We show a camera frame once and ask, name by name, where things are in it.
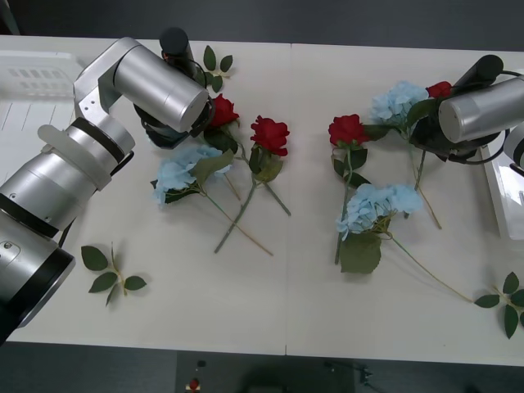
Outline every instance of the white container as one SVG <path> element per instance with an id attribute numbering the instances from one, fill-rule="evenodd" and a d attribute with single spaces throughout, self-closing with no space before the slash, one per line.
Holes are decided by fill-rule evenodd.
<path id="1" fill-rule="evenodd" d="M 0 184 L 40 152 L 38 127 L 65 129 L 75 118 L 82 69 L 69 53 L 0 51 Z"/>

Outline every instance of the hydrangea bloom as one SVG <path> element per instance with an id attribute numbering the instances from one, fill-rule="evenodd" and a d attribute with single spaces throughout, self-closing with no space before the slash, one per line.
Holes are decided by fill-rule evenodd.
<path id="1" fill-rule="evenodd" d="M 411 107 L 428 98 L 425 88 L 406 81 L 399 82 L 386 94 L 373 99 L 371 119 L 379 124 L 403 125 Z"/>
<path id="2" fill-rule="evenodd" d="M 337 231 L 345 240 L 349 233 L 361 233 L 373 228 L 379 217 L 403 211 L 413 213 L 422 208 L 422 199 L 412 186 L 396 184 L 376 188 L 363 184 L 347 203 L 344 217 L 337 220 Z"/>
<path id="3" fill-rule="evenodd" d="M 167 191 L 183 190 L 197 180 L 189 171 L 195 167 L 199 160 L 221 155 L 222 152 L 220 150 L 207 145 L 190 146 L 181 151 L 176 151 L 173 158 L 163 160 L 160 163 L 160 168 L 156 175 L 156 188 L 153 192 L 154 198 L 161 205 L 164 204 Z M 231 165 L 228 165 L 215 172 L 215 175 L 225 174 L 230 168 Z"/>

